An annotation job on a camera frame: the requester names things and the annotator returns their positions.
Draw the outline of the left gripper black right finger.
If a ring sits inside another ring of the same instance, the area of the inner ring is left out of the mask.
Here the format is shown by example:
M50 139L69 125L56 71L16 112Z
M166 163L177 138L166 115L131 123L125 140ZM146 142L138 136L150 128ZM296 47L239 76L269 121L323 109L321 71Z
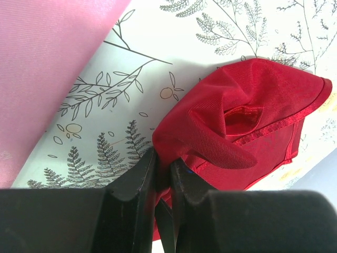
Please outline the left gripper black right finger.
M336 252L336 212L314 191L220 191L171 164L177 252Z

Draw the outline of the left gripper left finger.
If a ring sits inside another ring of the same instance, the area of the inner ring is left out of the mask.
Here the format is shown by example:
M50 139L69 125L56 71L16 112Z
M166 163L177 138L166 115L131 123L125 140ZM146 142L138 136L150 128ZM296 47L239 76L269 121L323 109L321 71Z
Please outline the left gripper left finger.
M1 252L151 252L156 152L104 188L1 191Z

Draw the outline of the red cloth napkin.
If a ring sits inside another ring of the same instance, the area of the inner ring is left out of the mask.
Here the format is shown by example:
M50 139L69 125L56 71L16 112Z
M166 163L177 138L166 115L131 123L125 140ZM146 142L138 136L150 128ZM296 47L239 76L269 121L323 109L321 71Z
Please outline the red cloth napkin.
M152 135L157 199L171 204L170 164L182 159L222 191L246 190L299 152L304 119L332 82L266 59L225 65L202 79Z

